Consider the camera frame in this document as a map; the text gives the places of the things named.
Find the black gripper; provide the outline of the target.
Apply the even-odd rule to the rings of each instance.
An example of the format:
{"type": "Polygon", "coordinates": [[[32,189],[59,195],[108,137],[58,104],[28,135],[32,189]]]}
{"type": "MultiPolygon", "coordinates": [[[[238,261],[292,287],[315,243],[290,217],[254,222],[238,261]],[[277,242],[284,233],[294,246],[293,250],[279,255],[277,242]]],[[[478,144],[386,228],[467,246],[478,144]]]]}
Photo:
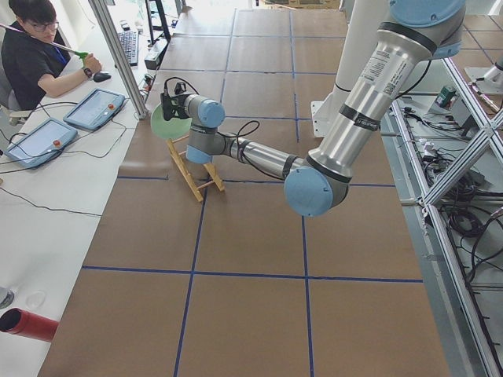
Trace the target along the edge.
{"type": "Polygon", "coordinates": [[[179,94],[170,97],[168,93],[161,93],[161,105],[163,112],[163,119],[165,121],[170,121],[173,118],[176,119],[188,119],[189,115],[185,109],[185,101],[189,97],[188,94],[179,94]]]}

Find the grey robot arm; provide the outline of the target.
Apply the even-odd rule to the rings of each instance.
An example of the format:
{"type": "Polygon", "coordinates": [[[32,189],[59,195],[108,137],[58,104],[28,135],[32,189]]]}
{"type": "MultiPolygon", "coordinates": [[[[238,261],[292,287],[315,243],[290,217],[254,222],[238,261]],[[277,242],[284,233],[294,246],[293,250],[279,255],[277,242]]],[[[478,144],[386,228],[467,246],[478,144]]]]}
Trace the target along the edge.
{"type": "Polygon", "coordinates": [[[326,115],[322,141],[305,157],[290,155],[219,130],[223,106],[187,90],[160,96],[163,118],[190,122],[186,157],[206,164],[228,156],[284,182],[288,205],[318,216],[347,196],[352,166],[392,102],[422,61],[452,57],[461,48],[463,1],[357,1],[351,12],[340,71],[349,90],[334,88],[315,112],[326,115]]]}

